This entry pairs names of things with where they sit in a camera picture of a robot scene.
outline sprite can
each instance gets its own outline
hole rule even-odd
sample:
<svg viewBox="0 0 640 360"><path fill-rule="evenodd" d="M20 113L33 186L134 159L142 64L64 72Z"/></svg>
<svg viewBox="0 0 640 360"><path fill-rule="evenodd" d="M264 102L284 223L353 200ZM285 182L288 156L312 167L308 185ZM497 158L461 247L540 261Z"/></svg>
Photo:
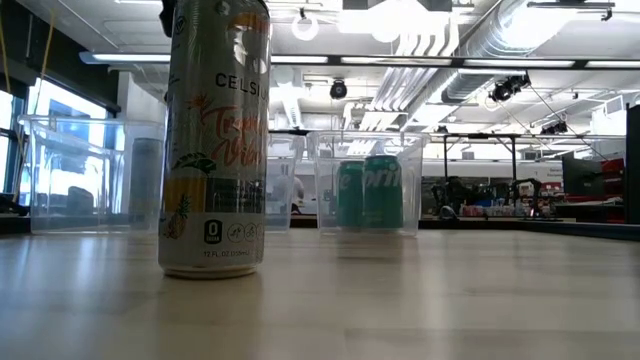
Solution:
<svg viewBox="0 0 640 360"><path fill-rule="evenodd" d="M340 227L359 228L362 226L363 176L364 161L343 161L338 167L336 218Z"/></svg>
<svg viewBox="0 0 640 360"><path fill-rule="evenodd" d="M364 162L364 227L400 229L403 223L402 168L398 158L392 155L367 157Z"/></svg>
<svg viewBox="0 0 640 360"><path fill-rule="evenodd" d="M240 276L262 261L269 33L260 0L178 0L158 250L167 275Z"/></svg>

